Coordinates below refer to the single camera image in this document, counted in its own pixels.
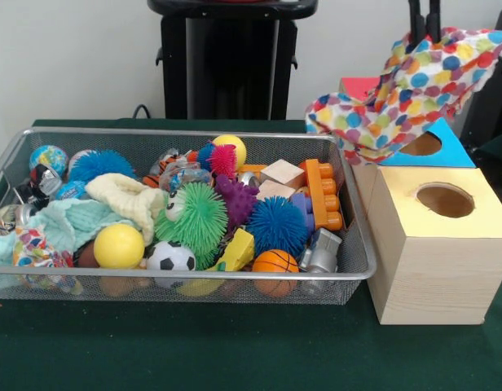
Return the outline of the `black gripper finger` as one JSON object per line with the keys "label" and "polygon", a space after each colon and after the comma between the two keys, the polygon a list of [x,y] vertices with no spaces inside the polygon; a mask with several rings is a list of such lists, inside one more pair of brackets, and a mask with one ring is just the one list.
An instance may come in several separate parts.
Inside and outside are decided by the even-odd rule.
{"label": "black gripper finger", "polygon": [[429,1],[428,14],[428,35],[432,42],[439,42],[441,39],[441,1]]}
{"label": "black gripper finger", "polygon": [[409,43],[418,44],[423,39],[423,16],[421,14],[421,2],[408,0],[410,12]]}

